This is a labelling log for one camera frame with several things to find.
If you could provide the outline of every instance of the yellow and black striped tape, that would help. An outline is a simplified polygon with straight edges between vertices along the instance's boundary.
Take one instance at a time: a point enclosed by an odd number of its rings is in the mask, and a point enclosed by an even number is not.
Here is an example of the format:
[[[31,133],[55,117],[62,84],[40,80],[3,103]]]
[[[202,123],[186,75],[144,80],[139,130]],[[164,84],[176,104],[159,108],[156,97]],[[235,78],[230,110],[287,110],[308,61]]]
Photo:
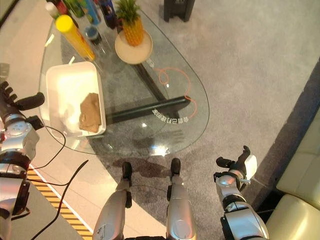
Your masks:
[[[28,170],[27,176],[30,180],[42,181],[34,170]],[[51,188],[48,187],[46,183],[42,182],[33,181],[32,184],[52,204],[52,206],[58,210],[60,198],[51,190]],[[80,236],[83,237],[84,240],[92,240],[92,233],[64,203],[61,205],[60,215],[67,220],[67,222],[78,232]]]

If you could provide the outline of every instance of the yellow spray can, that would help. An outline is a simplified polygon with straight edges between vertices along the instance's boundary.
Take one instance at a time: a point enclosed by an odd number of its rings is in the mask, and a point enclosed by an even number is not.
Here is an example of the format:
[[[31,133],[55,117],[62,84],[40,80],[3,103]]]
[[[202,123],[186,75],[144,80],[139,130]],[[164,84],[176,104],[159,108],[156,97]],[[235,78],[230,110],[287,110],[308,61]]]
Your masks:
[[[61,32],[73,48],[87,61],[95,59],[95,53],[79,32],[78,28],[68,15],[61,15],[55,21],[55,26]]]

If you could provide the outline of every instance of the beige sofa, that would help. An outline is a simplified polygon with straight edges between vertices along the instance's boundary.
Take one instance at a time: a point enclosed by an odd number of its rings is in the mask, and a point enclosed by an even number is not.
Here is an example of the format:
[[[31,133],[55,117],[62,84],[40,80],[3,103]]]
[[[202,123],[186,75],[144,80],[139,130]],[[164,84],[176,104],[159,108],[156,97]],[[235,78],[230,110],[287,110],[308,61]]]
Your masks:
[[[320,240],[320,110],[276,188],[286,194],[266,223],[270,240]]]

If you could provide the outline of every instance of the glass tabletop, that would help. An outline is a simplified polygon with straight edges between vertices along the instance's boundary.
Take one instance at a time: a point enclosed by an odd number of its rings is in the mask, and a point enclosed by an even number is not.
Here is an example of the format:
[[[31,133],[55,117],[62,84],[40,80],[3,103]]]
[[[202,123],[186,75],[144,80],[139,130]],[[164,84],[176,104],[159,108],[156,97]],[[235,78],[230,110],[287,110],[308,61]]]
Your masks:
[[[190,146],[206,129],[209,104],[200,79],[162,31],[142,11],[140,15],[152,38],[153,50],[139,65],[120,60],[115,51],[117,31],[108,28],[103,20],[98,25],[107,51],[97,54],[93,63],[102,83],[106,130],[94,136],[66,134],[68,148],[97,155],[164,156]],[[83,34],[88,20],[83,17],[76,21]],[[46,72],[50,67],[84,61],[52,24],[45,43],[39,91],[47,99]],[[132,114],[131,110],[143,114],[110,121],[118,118],[119,113]],[[40,114],[46,126],[56,127],[47,100],[40,107]],[[57,129],[66,132],[63,125]],[[58,132],[47,130],[63,142]]]

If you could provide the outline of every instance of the wire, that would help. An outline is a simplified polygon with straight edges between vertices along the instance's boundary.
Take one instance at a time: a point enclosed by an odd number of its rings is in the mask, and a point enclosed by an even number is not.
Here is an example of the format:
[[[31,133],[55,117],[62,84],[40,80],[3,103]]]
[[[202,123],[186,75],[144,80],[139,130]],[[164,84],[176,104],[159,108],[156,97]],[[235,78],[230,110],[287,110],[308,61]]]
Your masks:
[[[269,209],[269,210],[264,210],[264,211],[257,211],[256,214],[266,214],[266,213],[270,213],[273,212],[274,209]]]
[[[31,182],[37,182],[37,183],[43,183],[43,184],[50,184],[50,185],[55,185],[55,186],[65,186],[65,185],[68,185],[68,182],[65,183],[65,184],[57,184],[57,183],[51,183],[51,182],[46,182],[46,181],[41,181],[41,180],[33,180],[33,179],[29,179],[27,178],[28,181],[31,181]]]
[[[34,237],[31,238],[31,240],[36,239],[44,230],[46,230],[48,227],[50,227],[50,225],[53,224],[53,223],[57,220],[57,218],[59,217],[59,214],[60,214],[60,210],[61,210],[61,206],[62,206],[64,197],[65,197],[66,192],[67,192],[67,190],[68,190],[68,187],[70,186],[72,180],[75,178],[75,176],[77,175],[77,173],[83,168],[84,165],[86,165],[86,163],[87,163],[88,161],[89,161],[89,160],[84,161],[84,162],[77,168],[77,170],[74,172],[74,174],[73,174],[72,177],[70,178],[70,180],[69,180],[67,186],[65,187],[65,189],[64,189],[64,191],[63,191],[63,194],[62,194],[62,196],[61,196],[61,200],[60,200],[60,203],[59,203],[59,207],[58,207],[58,210],[57,210],[57,212],[56,212],[56,215],[55,215],[54,219],[53,219],[51,222],[49,222],[44,228],[42,228],[36,235],[34,235]]]
[[[14,216],[14,217],[11,218],[11,221],[17,220],[17,219],[22,219],[22,218],[28,216],[31,213],[29,208],[26,207],[25,210],[27,211],[25,214]]]
[[[61,134],[61,136],[63,137],[63,145],[62,145],[62,147],[60,148],[60,150],[53,156],[53,158],[51,158],[51,160],[48,161],[45,165],[39,166],[39,167],[35,167],[35,168],[30,168],[29,170],[42,169],[42,168],[48,166],[48,165],[56,158],[56,156],[58,156],[58,154],[62,151],[62,149],[64,149],[64,147],[66,146],[66,141],[67,141],[67,140],[66,140],[65,135],[64,135],[61,131],[59,131],[58,129],[55,129],[54,127],[51,127],[51,126],[46,126],[46,127],[49,128],[49,129],[53,129],[53,130],[55,130],[55,131],[57,131],[58,133]]]
[[[160,82],[162,85],[166,85],[166,84],[168,84],[169,81],[170,81],[170,77],[169,77],[168,73],[166,72],[167,70],[172,70],[172,71],[179,72],[179,73],[181,73],[181,74],[187,79],[187,81],[188,81],[188,85],[187,85],[187,86],[188,86],[188,87],[187,87],[187,90],[184,92],[184,97],[185,97],[187,100],[189,100],[190,102],[193,102],[193,104],[194,104],[194,111],[193,111],[193,113],[189,116],[190,119],[193,118],[193,117],[196,115],[196,113],[197,113],[198,106],[197,106],[197,102],[196,102],[194,99],[192,99],[192,98],[190,98],[190,97],[188,96],[188,93],[189,93],[190,88],[191,88],[191,81],[190,81],[190,78],[188,77],[188,75],[187,75],[184,71],[182,71],[181,69],[175,68],[175,67],[154,68],[154,70],[156,70],[156,71],[159,72],[158,80],[159,80],[159,82]],[[163,75],[165,76],[165,79],[166,79],[165,82],[163,82],[163,81],[161,80],[161,74],[163,74]]]

